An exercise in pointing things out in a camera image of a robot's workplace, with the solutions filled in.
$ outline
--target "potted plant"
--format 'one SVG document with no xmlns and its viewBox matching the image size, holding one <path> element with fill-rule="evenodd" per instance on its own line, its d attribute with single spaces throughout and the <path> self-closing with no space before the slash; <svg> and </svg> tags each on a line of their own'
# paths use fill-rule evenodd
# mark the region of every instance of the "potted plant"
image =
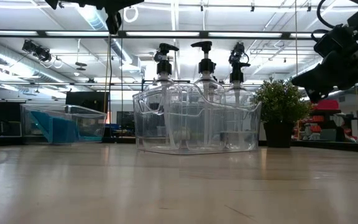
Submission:
<svg viewBox="0 0 358 224">
<path fill-rule="evenodd" d="M 254 101 L 262 102 L 261 121 L 268 147 L 290 147 L 294 123 L 307 117 L 312 109 L 309 101 L 302 100 L 297 86 L 273 78 L 264 81 Z"/>
</svg>

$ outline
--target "plastic bin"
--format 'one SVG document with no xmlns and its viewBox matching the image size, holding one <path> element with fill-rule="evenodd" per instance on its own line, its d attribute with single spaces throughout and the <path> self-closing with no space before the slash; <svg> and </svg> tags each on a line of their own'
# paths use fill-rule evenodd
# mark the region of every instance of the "plastic bin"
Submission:
<svg viewBox="0 0 358 224">
<path fill-rule="evenodd" d="M 73 105 L 21 104 L 22 136 L 27 144 L 100 142 L 106 114 Z"/>
<path fill-rule="evenodd" d="M 134 95 L 137 148 L 167 154 L 253 151 L 261 107 L 213 103 L 187 83 L 144 91 Z"/>
</svg>

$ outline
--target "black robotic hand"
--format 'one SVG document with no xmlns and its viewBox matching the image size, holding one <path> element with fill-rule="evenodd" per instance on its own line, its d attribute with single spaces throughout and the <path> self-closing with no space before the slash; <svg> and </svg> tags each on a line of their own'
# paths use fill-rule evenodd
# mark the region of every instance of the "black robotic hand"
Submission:
<svg viewBox="0 0 358 224">
<path fill-rule="evenodd" d="M 45 0 L 50 7 L 56 9 L 59 1 L 61 0 Z M 80 7 L 85 7 L 86 5 L 96 6 L 97 10 L 106 11 L 108 18 L 106 21 L 107 27 L 110 34 L 117 34 L 121 24 L 122 19 L 118 11 L 141 2 L 144 0 L 64 0 L 66 2 L 78 3 Z"/>
<path fill-rule="evenodd" d="M 319 4 L 318 18 L 332 30 L 316 30 L 312 33 L 312 38 L 317 41 L 314 51 L 324 59 L 314 69 L 292 80 L 294 85 L 305 88 L 312 102 L 328 97 L 334 86 L 347 90 L 358 83 L 358 12 L 347 20 L 349 26 L 332 26 L 319 15 L 324 1 Z M 316 39 L 314 33 L 317 32 L 325 34 L 321 39 Z"/>
</svg>

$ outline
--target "table surface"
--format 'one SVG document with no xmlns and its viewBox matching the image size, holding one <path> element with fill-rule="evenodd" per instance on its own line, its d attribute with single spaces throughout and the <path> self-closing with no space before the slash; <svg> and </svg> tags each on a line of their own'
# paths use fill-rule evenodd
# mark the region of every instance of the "table surface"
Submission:
<svg viewBox="0 0 358 224">
<path fill-rule="evenodd" d="M 0 223 L 358 223 L 358 152 L 0 147 Z"/>
</svg>

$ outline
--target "pump dispenser head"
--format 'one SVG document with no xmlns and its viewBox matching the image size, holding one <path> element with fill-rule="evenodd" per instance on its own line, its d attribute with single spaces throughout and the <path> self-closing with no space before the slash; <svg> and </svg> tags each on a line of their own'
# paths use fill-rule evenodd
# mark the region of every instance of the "pump dispenser head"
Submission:
<svg viewBox="0 0 358 224">
<path fill-rule="evenodd" d="M 162 43 L 160 44 L 159 52 L 162 54 L 162 60 L 157 64 L 157 74 L 166 73 L 172 74 L 172 65 L 169 63 L 167 54 L 170 50 L 178 51 L 179 48 L 172 46 L 170 44 Z"/>
<path fill-rule="evenodd" d="M 211 41 L 202 41 L 197 42 L 191 45 L 192 47 L 201 47 L 201 50 L 204 52 L 204 59 L 198 64 L 198 73 L 210 72 L 214 73 L 216 64 L 208 58 L 209 51 L 212 47 Z"/>
<path fill-rule="evenodd" d="M 251 65 L 243 62 L 233 62 L 231 66 L 233 69 L 232 72 L 230 73 L 230 83 L 233 83 L 234 81 L 240 81 L 241 83 L 243 83 L 244 74 L 241 72 L 241 68 L 249 67 Z"/>
</svg>

